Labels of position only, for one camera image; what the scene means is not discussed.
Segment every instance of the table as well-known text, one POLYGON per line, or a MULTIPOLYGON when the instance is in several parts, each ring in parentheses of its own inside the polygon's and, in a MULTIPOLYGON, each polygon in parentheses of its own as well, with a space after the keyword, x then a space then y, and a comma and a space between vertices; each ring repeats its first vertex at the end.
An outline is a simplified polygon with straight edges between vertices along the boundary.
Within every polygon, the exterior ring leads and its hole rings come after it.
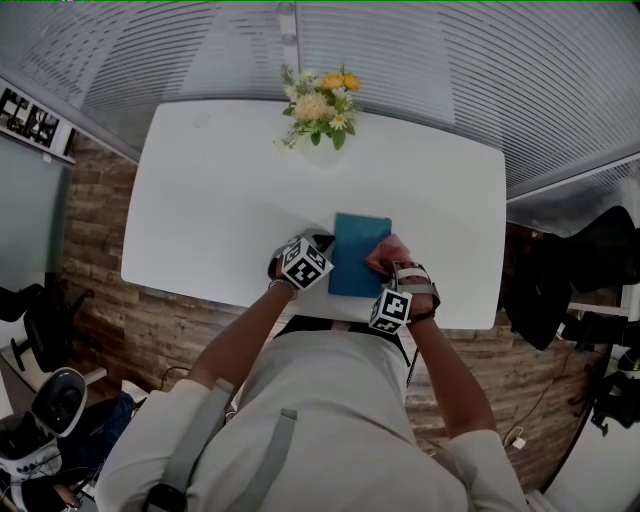
MULTIPOLYGON (((272 251, 336 212, 390 217, 438 286, 441 327, 493 326, 505 233, 504 157, 425 126, 362 113, 337 163, 320 168, 274 141, 286 104, 215 100, 156 110, 131 197, 126 281, 249 306, 272 251)), ((328 278, 290 312, 366 321, 371 299, 327 294, 328 278)))

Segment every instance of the bouquet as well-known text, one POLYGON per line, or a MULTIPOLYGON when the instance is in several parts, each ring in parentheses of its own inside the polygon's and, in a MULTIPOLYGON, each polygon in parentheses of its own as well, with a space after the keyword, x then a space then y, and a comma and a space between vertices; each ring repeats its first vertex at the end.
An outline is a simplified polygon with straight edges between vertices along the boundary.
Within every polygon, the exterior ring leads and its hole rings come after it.
POLYGON ((294 120, 282 138, 287 148, 293 149, 304 136, 309 136, 317 146, 324 134, 337 151, 344 145, 347 134, 356 134, 354 121, 358 109, 350 91, 360 89, 360 79, 347 73, 344 66, 339 72, 324 76, 305 71, 298 78, 293 77, 290 67, 282 66, 282 81, 289 97, 289 106, 283 114, 294 120))

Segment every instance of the blue book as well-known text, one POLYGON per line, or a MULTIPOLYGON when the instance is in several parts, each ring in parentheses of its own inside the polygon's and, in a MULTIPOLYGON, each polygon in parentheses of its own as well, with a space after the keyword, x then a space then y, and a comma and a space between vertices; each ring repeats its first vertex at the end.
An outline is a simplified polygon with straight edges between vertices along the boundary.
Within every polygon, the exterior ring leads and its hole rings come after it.
POLYGON ((329 294, 376 298, 380 295, 380 275, 364 259, 378 243, 391 234, 391 219, 336 215, 336 245, 329 274, 329 294))

